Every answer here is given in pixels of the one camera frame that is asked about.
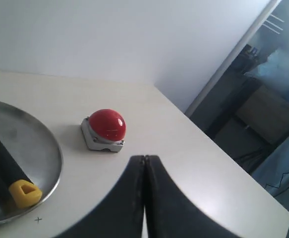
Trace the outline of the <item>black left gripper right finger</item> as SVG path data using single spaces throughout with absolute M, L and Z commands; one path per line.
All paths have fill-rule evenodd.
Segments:
M 144 207 L 150 238 L 233 237 L 182 193 L 158 156 L 146 156 L 144 162 Z

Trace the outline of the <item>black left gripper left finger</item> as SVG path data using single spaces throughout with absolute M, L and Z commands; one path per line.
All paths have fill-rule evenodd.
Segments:
M 144 204 L 144 156 L 132 156 L 105 198 L 58 238 L 140 238 Z

